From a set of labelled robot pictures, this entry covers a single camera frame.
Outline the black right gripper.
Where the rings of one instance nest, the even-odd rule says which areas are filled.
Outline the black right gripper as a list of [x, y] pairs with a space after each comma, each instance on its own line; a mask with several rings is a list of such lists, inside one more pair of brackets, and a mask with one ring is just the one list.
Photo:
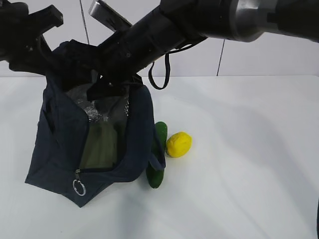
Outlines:
[[104, 97], [124, 96], [130, 87], [143, 85], [141, 76], [128, 67], [107, 69], [105, 72], [86, 67], [91, 73], [92, 86], [86, 91], [86, 99], [95, 101]]

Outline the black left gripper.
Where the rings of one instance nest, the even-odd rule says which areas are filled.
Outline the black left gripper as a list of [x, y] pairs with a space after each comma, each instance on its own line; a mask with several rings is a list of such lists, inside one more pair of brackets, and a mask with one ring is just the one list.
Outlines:
[[14, 72], [46, 72], [56, 63], [43, 34], [63, 24], [53, 5], [29, 13], [24, 2], [0, 2], [0, 60]]

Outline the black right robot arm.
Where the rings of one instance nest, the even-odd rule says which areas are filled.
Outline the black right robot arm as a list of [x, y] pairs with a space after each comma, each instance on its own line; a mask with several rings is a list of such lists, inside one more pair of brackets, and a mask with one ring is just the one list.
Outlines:
[[97, 47], [91, 100], [123, 95], [127, 84], [138, 81], [140, 70], [208, 38], [252, 42], [269, 32], [319, 39], [316, 0], [162, 0], [135, 24], [96, 0], [89, 14], [113, 32]]

